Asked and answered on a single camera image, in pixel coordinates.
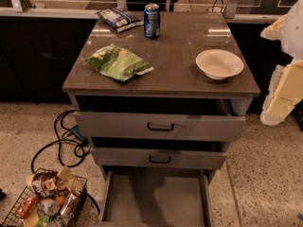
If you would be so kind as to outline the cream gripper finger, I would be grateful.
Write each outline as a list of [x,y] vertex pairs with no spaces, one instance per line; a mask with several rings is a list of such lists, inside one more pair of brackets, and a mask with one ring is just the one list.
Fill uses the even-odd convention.
[[278,65],[268,90],[260,121],[274,126],[283,122],[303,99],[303,60],[292,60],[287,66]]
[[281,29],[283,27],[285,18],[286,15],[282,15],[271,25],[264,28],[260,33],[260,37],[271,41],[279,40],[281,38]]

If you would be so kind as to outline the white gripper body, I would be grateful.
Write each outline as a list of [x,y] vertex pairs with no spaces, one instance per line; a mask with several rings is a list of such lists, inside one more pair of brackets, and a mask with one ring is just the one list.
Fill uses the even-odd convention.
[[286,14],[281,29],[281,49],[293,58],[303,58],[303,0],[297,0]]

